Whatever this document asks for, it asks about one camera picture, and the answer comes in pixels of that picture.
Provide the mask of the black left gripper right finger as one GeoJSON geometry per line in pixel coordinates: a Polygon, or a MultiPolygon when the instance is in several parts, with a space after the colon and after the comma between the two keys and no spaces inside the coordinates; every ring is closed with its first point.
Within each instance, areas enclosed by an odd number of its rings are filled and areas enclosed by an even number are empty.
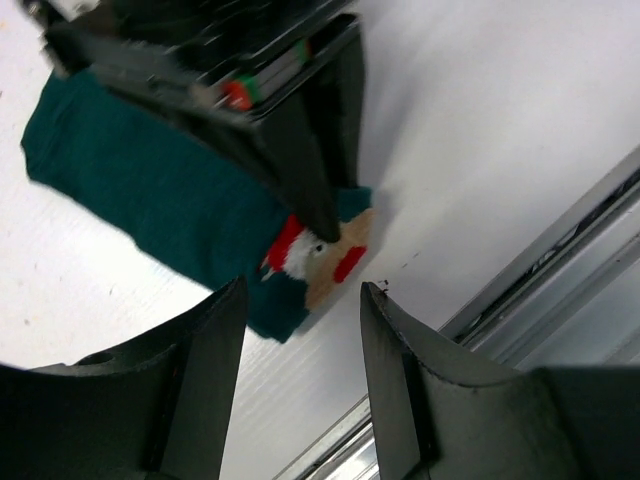
{"type": "Polygon", "coordinates": [[[377,285],[360,325],[384,479],[635,479],[634,366],[520,372],[447,339],[377,285]]]}

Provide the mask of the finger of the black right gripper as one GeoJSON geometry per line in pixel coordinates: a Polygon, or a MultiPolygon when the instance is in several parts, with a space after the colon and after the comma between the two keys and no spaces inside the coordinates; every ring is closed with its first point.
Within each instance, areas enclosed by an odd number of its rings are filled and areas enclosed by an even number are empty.
{"type": "Polygon", "coordinates": [[[365,62],[360,34],[341,46],[314,75],[309,114],[332,185],[358,185],[365,62]]]}
{"type": "Polygon", "coordinates": [[[206,88],[106,90],[115,99],[99,110],[126,135],[113,170],[133,174],[137,199],[160,201],[157,217],[175,218],[183,206],[195,224],[215,212],[227,224],[234,213],[289,211],[319,239],[340,238],[336,193],[300,94],[253,113],[226,108],[206,88]]]}

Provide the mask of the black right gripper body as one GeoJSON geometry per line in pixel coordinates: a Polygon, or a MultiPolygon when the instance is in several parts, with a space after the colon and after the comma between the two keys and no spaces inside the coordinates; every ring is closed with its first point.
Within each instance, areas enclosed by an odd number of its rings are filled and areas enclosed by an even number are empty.
{"type": "Polygon", "coordinates": [[[243,125],[298,93],[360,35],[349,1],[22,1],[57,74],[243,125]]]}

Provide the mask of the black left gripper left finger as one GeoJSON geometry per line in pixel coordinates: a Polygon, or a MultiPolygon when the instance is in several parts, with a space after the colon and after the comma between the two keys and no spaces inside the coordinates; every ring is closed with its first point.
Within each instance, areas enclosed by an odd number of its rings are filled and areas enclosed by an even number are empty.
{"type": "Polygon", "coordinates": [[[1,369],[5,479],[216,479],[248,313],[236,279],[74,365],[1,369]]]}

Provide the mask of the dark green reindeer sock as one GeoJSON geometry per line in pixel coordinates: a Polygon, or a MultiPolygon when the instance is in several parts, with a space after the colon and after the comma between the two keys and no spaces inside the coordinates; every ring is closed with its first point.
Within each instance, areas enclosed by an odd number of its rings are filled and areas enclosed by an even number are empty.
{"type": "Polygon", "coordinates": [[[287,341],[366,254],[366,187],[338,189],[341,237],[319,239],[230,161],[108,93],[91,75],[50,77],[23,133],[28,177],[216,290],[247,281],[248,325],[287,341]]]}

